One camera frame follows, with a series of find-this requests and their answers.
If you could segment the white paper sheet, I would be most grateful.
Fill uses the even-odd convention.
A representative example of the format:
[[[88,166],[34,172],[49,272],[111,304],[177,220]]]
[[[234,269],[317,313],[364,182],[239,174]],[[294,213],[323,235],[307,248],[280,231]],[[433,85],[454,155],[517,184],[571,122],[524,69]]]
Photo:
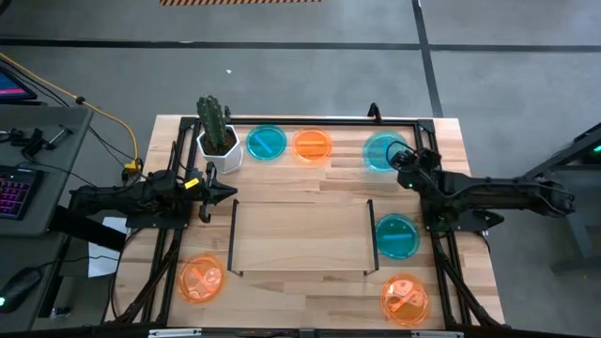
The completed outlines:
[[[126,227],[126,221],[126,218],[105,217],[102,224],[127,236],[130,230]],[[89,243],[88,254],[90,256],[87,274],[89,278],[110,275],[116,272],[120,256],[119,251]]]

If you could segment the silver metal bracket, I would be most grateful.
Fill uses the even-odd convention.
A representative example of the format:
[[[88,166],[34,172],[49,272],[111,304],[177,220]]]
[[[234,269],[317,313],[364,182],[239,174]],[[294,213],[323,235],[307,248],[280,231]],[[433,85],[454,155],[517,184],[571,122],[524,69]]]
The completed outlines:
[[[413,330],[411,338],[464,338],[464,333],[447,330]]]
[[[147,338],[200,338],[201,336],[201,329],[183,328],[150,330]]]

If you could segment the wooden shelf with black legs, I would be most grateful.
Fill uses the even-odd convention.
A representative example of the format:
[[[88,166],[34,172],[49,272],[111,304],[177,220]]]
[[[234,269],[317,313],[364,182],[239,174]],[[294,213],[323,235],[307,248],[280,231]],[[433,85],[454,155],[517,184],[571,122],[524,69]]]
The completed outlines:
[[[379,270],[374,202],[233,205],[227,270],[246,272]]]

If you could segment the computer monitor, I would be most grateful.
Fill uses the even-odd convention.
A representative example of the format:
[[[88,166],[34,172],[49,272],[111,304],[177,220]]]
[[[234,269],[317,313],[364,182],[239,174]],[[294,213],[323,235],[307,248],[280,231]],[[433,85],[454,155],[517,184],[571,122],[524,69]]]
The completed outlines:
[[[0,102],[35,100],[37,94],[18,80],[10,71],[0,67]]]

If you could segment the backlit black keyboard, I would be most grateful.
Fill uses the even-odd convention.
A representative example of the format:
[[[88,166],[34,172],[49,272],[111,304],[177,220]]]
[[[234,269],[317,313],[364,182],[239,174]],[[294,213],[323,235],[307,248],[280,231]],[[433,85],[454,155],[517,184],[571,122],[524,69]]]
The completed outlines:
[[[42,178],[40,170],[0,165],[0,219],[22,220]]]

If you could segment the orange translucent plastic plate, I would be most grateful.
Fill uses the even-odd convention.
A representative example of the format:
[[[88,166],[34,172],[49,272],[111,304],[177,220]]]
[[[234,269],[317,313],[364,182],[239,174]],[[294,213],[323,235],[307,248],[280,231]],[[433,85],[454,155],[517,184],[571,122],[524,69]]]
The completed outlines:
[[[296,131],[291,141],[295,157],[307,164],[326,161],[332,152],[331,136],[319,128],[306,128]]]
[[[410,274],[394,275],[384,283],[380,308],[388,320],[405,328],[419,327],[430,314],[426,288]]]
[[[190,304],[211,302],[223,291],[223,264],[216,256],[208,253],[195,256],[181,268],[177,284],[179,294]]]

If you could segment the blue translucent plastic plate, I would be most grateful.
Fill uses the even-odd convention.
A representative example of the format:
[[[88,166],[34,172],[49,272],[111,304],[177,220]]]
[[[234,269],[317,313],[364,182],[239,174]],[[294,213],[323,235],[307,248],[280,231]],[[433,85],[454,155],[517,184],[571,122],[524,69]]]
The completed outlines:
[[[407,140],[391,131],[377,132],[370,136],[362,147],[365,166],[373,172],[393,172],[389,160],[397,151],[408,150]]]
[[[283,130],[275,125],[253,128],[246,137],[246,149],[258,161],[274,161],[280,158],[287,146]]]
[[[404,260],[415,255],[421,244],[420,231],[413,220],[391,213],[376,226],[378,251],[392,259]]]

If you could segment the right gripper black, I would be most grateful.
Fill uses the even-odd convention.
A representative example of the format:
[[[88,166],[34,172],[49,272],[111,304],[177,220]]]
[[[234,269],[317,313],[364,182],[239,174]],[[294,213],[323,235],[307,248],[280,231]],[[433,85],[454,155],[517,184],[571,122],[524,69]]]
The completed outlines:
[[[429,148],[397,151],[391,167],[397,171],[397,182],[405,189],[436,188],[441,155]]]

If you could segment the black computer mouse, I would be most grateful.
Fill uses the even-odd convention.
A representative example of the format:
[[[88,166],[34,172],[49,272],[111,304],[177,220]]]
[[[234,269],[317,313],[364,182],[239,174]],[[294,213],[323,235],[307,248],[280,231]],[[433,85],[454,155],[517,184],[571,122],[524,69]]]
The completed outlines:
[[[41,280],[38,268],[23,268],[0,288],[0,314],[17,310]]]

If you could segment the grey side desk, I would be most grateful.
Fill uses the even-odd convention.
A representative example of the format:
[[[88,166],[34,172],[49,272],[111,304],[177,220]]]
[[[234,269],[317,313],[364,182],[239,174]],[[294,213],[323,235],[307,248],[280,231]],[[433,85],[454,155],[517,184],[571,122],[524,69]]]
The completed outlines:
[[[63,127],[72,131],[58,139],[54,150],[42,149],[30,163],[16,146],[0,145],[0,165],[40,170],[43,175],[24,216],[11,220],[0,216],[0,288],[24,268],[41,267],[41,279],[11,313],[0,313],[0,333],[30,330],[54,268],[49,264],[61,252],[66,236],[49,229],[69,179],[69,172],[84,141],[92,113],[85,108],[0,105],[0,131],[42,131],[51,140]]]

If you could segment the green cactus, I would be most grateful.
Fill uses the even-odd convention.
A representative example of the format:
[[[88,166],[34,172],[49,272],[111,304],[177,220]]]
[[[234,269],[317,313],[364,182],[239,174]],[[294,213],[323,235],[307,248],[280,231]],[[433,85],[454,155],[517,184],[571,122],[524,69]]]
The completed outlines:
[[[201,142],[208,155],[223,155],[226,148],[225,117],[219,101],[213,96],[201,97],[196,110],[205,132]]]

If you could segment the black neighbouring rig frame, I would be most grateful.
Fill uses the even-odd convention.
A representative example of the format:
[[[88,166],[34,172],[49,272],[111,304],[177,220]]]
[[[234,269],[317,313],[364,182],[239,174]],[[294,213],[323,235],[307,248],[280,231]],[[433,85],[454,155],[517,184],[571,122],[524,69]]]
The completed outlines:
[[[567,147],[534,166],[525,177],[541,177],[591,152],[601,153],[601,122],[577,136]]]

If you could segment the black flat board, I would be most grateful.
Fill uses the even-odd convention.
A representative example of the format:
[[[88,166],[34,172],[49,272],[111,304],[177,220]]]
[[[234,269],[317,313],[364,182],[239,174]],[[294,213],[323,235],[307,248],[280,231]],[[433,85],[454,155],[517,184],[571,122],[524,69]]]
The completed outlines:
[[[78,216],[61,206],[55,209],[49,229],[118,252],[125,247],[126,235],[124,233],[87,217]]]

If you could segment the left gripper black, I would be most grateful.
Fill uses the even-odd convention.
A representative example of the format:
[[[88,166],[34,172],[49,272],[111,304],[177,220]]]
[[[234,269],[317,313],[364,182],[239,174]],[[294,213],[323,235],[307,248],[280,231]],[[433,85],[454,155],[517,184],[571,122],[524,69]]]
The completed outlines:
[[[213,180],[217,175],[217,169],[213,161],[207,163],[205,174],[204,182],[202,183],[203,198],[201,207],[199,208],[199,218],[203,223],[210,223],[211,216],[208,211],[208,205],[213,203]],[[237,188],[220,183],[219,181],[215,182],[215,188],[219,190],[215,194],[216,204],[238,193]]]

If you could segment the white hexagonal plant pot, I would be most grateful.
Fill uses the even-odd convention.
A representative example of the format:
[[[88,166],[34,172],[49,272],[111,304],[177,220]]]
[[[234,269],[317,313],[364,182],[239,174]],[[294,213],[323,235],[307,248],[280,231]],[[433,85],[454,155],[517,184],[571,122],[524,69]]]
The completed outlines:
[[[200,135],[195,139],[198,145],[198,151],[205,162],[212,162],[214,167],[224,175],[237,171],[242,165],[243,149],[235,128],[232,125],[226,126],[226,135],[233,137],[234,144],[224,155],[210,155],[206,152],[204,147],[206,134],[205,131],[201,131]]]

